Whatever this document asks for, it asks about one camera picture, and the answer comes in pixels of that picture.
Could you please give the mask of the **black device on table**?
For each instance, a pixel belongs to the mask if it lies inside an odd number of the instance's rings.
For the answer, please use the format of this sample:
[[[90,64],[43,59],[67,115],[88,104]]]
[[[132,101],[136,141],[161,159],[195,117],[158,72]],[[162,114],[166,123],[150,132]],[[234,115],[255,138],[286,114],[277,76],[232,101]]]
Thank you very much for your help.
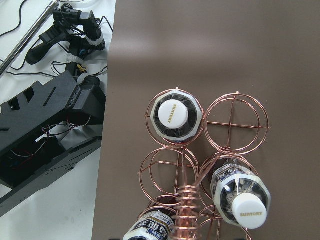
[[[68,71],[34,83],[0,107],[0,199],[7,214],[71,171],[102,143],[106,95],[100,79]]]

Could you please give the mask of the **copper wire bottle basket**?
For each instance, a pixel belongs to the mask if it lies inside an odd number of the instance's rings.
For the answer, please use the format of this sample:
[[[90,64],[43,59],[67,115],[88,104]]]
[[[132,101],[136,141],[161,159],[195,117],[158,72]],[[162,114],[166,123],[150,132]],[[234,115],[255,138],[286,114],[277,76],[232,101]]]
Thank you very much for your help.
[[[157,135],[151,123],[149,105],[145,125],[159,148],[141,163],[140,187],[150,204],[156,203],[160,196],[176,198],[177,203],[173,205],[175,226],[169,240],[210,237],[213,226],[219,228],[221,223],[227,223],[212,198],[210,171],[219,158],[232,158],[259,177],[245,156],[265,141],[269,130],[267,112],[252,96],[239,92],[223,95],[207,110],[203,109],[200,135],[187,144],[174,144]],[[227,224],[231,235],[241,233],[246,239],[251,238],[251,229]]]

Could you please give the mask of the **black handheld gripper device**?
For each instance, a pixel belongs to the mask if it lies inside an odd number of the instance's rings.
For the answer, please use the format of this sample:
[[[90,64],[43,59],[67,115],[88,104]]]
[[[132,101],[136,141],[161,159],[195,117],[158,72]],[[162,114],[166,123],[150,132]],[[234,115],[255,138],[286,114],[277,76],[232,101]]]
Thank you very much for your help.
[[[80,49],[102,51],[106,47],[100,26],[92,11],[74,9],[69,3],[53,9],[53,26],[39,36],[42,43],[30,49],[25,60],[37,64],[57,43],[80,41]]]

